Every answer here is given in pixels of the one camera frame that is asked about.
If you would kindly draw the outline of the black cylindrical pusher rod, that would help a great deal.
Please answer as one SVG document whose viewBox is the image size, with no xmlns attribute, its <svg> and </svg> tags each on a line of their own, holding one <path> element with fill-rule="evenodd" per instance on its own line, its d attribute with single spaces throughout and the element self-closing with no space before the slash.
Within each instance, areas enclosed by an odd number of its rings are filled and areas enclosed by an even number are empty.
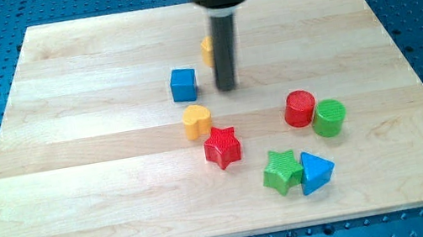
<svg viewBox="0 0 423 237">
<path fill-rule="evenodd" d="M 210 33 L 214 54 L 215 85 L 221 92 L 235 89 L 234 14 L 211 16 Z"/>
</svg>

